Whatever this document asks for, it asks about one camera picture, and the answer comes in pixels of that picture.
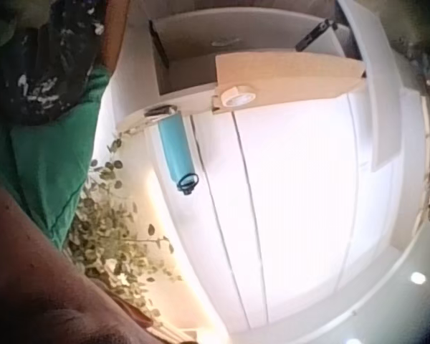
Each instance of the blue water bottle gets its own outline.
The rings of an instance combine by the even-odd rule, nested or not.
[[[191,159],[183,118],[177,107],[172,105],[164,105],[148,111],[145,116],[154,115],[169,115],[158,122],[164,156],[177,189],[184,195],[189,195],[199,182],[199,177]]]

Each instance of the leaves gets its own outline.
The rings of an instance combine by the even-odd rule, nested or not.
[[[110,147],[107,146],[107,148],[110,151],[110,153],[116,153],[116,151],[118,150],[119,147],[121,147],[121,145],[122,145],[121,139],[117,138],[116,140],[113,141],[112,145]]]
[[[153,237],[157,232],[152,224],[146,233],[136,231],[133,222],[141,219],[136,215],[138,205],[126,197],[126,185],[116,176],[124,168],[123,162],[115,158],[122,144],[117,138],[108,147],[111,155],[107,163],[100,164],[95,159],[90,162],[89,175],[63,250],[79,271],[102,281],[110,291],[139,307],[158,324],[156,317],[161,313],[153,309],[153,301],[146,297],[149,292],[146,286],[159,280],[158,275],[172,282],[181,277],[162,259],[167,251],[159,257],[148,248],[149,244],[156,244],[161,249],[162,243],[168,242],[173,253],[169,239]],[[117,195],[118,189],[124,192]]]
[[[113,179],[116,179],[116,174],[113,170],[103,169],[100,172],[99,178],[104,180],[104,181],[111,181]]]
[[[113,166],[114,166],[115,168],[117,168],[117,169],[123,168],[123,162],[122,162],[122,161],[119,161],[119,160],[116,160],[116,161],[113,163]]]
[[[86,208],[92,208],[94,207],[94,205],[95,205],[95,202],[93,199],[91,198],[83,199],[83,206],[85,206]]]
[[[151,311],[151,315],[153,317],[160,317],[161,316],[161,312],[159,312],[159,310],[154,309],[154,310]]]
[[[154,225],[150,224],[148,226],[148,235],[151,237],[151,236],[153,236],[155,234],[155,232],[156,232],[156,230],[155,230]]]

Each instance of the green leaf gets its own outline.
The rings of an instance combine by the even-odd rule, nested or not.
[[[152,310],[151,314],[153,315],[153,317],[160,317],[161,316],[161,312],[159,312],[159,310]]]
[[[150,224],[148,226],[148,235],[151,237],[151,236],[153,236],[155,234],[155,232],[156,232],[156,230],[155,230],[154,225]]]
[[[145,307],[145,304],[146,304],[145,298],[144,297],[140,297],[137,300],[137,303],[138,303],[139,307]]]
[[[122,294],[124,294],[124,293],[125,293],[125,290],[124,290],[124,289],[117,288],[117,289],[115,290],[115,294],[122,295]]]
[[[123,162],[121,162],[121,161],[119,161],[119,160],[116,160],[116,161],[113,163],[113,165],[114,165],[114,167],[115,167],[115,168],[118,168],[118,169],[123,168]]]
[[[115,268],[114,268],[114,270],[113,270],[113,274],[115,274],[116,276],[118,276],[120,273],[121,273],[121,270],[123,269],[123,265],[120,263],[120,262],[118,262],[116,265],[115,265]]]
[[[96,258],[97,258],[95,251],[93,249],[87,249],[85,251],[85,257],[86,257],[86,259],[88,259],[90,261],[96,260]]]
[[[120,138],[117,138],[113,141],[111,147],[108,149],[110,153],[116,153],[119,147],[121,147],[122,141]]]
[[[114,171],[104,169],[102,172],[100,172],[99,177],[104,181],[111,181],[116,178],[116,174]]]
[[[96,181],[92,181],[91,187],[89,187],[89,191],[93,191],[96,186],[97,186],[97,182]]]
[[[92,208],[95,205],[95,202],[93,199],[87,198],[83,199],[83,206],[86,208]]]
[[[113,227],[113,220],[112,220],[111,218],[107,217],[107,218],[105,219],[105,226],[106,226],[107,228],[112,228],[112,227]]]

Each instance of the ceiling light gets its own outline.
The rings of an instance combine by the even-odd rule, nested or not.
[[[420,272],[413,272],[411,275],[411,282],[416,283],[417,285],[422,285],[427,281],[427,278],[424,274],[421,274]]]
[[[345,342],[345,344],[362,344],[362,342],[360,342],[360,340],[357,338],[353,338],[349,339],[347,342]]]

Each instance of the white wall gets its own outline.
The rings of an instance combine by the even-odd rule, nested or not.
[[[368,87],[364,85],[349,93],[348,101],[358,153],[358,192],[351,244],[338,289],[372,264],[388,247],[389,241],[383,238],[390,238],[393,230],[391,218],[395,218],[401,185],[398,179],[399,159],[394,159],[377,171],[371,170],[373,131]]]
[[[409,277],[415,271],[426,275],[424,285],[410,282]],[[430,223],[427,223],[409,257],[373,299],[358,309],[356,315],[311,343],[344,343],[348,338],[359,338],[367,344],[422,343],[429,328]]]
[[[288,11],[312,14],[320,18],[330,18],[335,11],[334,4],[331,1],[309,0],[144,0],[144,3],[147,11],[153,18],[161,18],[172,14],[221,6],[258,6],[285,9]]]
[[[355,132],[344,95],[235,114],[271,324],[336,288],[357,206]]]
[[[172,61],[169,92],[216,82],[215,54]]]
[[[353,303],[367,293],[375,281],[378,281],[391,268],[400,256],[398,250],[389,248],[360,276],[353,279],[332,297],[324,299],[306,310],[282,321],[258,328],[247,333],[232,335],[233,344],[279,344],[293,343],[343,314]]]
[[[148,18],[132,0],[118,66],[111,80],[115,122],[158,102],[159,90]]]
[[[100,164],[104,164],[110,157],[107,145],[110,145],[115,139],[116,124],[114,115],[112,86],[109,84],[102,96],[99,118],[95,129],[94,151],[92,152],[92,158],[97,159]]]

